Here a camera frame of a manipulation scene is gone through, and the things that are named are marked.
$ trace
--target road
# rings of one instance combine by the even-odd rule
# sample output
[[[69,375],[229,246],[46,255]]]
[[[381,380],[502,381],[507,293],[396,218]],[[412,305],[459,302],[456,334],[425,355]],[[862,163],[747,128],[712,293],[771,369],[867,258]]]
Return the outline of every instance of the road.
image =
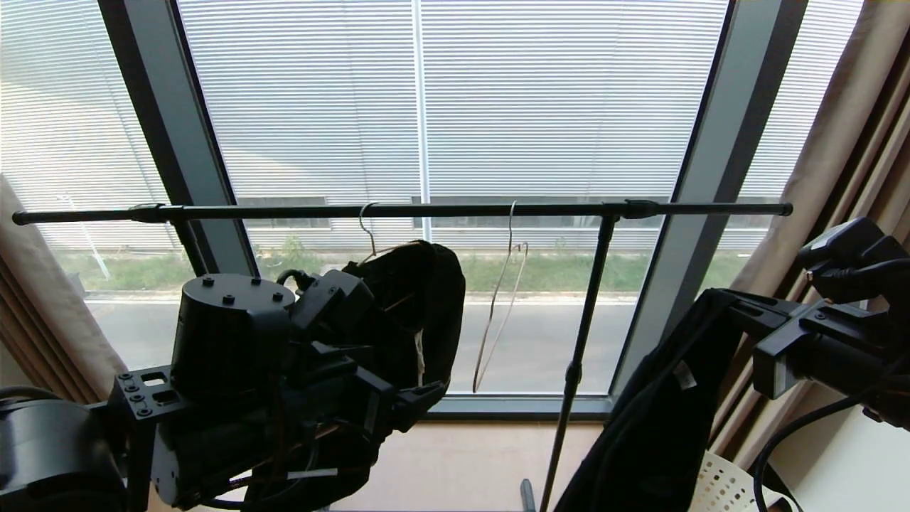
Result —
[[[91,303],[105,336],[126,365],[146,368],[169,364],[177,326],[176,303]],[[488,304],[465,305],[459,353],[451,392],[469,392]],[[497,306],[488,338],[499,328],[506,306]],[[599,305],[591,324],[580,392],[604,393],[619,359],[632,319],[633,305]],[[571,358],[580,304],[516,303],[490,362],[480,390],[490,393],[558,393]]]

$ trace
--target black garment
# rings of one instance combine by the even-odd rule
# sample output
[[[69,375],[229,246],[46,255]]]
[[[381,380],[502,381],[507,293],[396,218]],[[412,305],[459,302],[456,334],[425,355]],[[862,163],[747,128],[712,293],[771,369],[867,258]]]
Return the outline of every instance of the black garment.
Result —
[[[704,292],[642,360],[555,512],[688,510],[718,388],[742,335],[725,314],[735,301],[723,290]]]
[[[352,261],[342,271],[363,279],[376,301],[351,336],[354,343],[376,347],[374,362],[367,369],[399,389],[416,386],[414,334],[422,330],[423,383],[441,381],[448,386],[461,335],[465,294],[464,275],[455,253],[435,243],[415,241],[362,265]],[[345,430],[322,437],[315,467],[347,471],[302,481],[289,491],[292,497],[268,510],[315,510],[357,492],[369,479],[380,444],[381,440],[368,443],[360,434]],[[304,470],[308,458],[307,450],[298,450],[288,459],[285,470]],[[270,471],[271,465],[263,465],[253,475],[265,477]],[[250,486],[248,496],[258,496],[261,488]]]

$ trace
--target white perforated basket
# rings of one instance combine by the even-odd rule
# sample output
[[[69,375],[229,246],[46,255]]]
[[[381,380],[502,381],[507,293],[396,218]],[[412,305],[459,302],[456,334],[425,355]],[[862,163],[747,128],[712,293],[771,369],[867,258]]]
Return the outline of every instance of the white perforated basket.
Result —
[[[705,453],[689,512],[758,510],[755,506],[752,484],[752,476],[739,466],[714,454]],[[789,497],[768,488],[764,489],[764,501],[768,506],[781,499],[790,504],[791,510],[796,510],[795,503]]]

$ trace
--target clothing tag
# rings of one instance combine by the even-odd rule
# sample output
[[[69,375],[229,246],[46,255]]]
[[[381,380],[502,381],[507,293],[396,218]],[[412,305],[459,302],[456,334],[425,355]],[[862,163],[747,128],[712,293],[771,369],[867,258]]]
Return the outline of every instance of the clothing tag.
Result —
[[[673,369],[673,375],[676,377],[676,382],[680,383],[680,388],[683,391],[698,384],[695,382],[695,375],[692,375],[692,370],[689,369],[689,365],[685,361],[680,361],[676,365],[676,368]]]

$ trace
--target brown curtain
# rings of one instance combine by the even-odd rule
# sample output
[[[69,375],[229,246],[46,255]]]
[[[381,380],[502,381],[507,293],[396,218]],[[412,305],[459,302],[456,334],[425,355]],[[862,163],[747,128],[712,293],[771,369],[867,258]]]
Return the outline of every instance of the brown curtain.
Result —
[[[795,268],[797,251],[824,230],[866,216],[907,245],[910,232],[910,3],[867,2],[834,72],[775,219],[733,288],[790,301],[819,297]],[[711,451],[746,468],[808,385],[768,401],[751,386],[753,343],[743,343],[724,386]]]
[[[82,404],[104,400],[126,370],[0,174],[0,341],[35,385]]]

